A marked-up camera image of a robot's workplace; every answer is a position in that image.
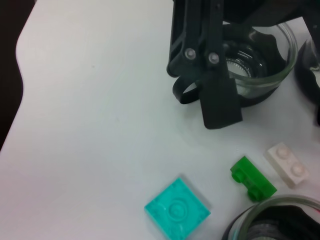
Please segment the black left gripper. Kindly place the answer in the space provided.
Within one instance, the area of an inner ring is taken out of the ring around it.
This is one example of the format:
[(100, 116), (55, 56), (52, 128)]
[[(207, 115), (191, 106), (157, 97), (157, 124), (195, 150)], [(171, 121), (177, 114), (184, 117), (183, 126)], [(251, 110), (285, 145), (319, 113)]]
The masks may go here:
[(223, 20), (253, 27), (271, 27), (303, 16), (307, 9), (320, 12), (318, 0), (225, 0)]

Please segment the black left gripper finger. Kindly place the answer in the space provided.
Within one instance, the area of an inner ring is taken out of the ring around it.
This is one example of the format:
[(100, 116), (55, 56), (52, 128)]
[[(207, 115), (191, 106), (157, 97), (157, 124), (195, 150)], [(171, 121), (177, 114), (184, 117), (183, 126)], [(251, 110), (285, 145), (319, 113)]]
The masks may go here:
[(317, 127), (320, 126), (320, 106), (316, 106), (314, 110), (314, 120), (313, 124)]
[(199, 100), (204, 126), (221, 129), (242, 121), (235, 80), (223, 47), (222, 0), (175, 0), (167, 73), (181, 104)]

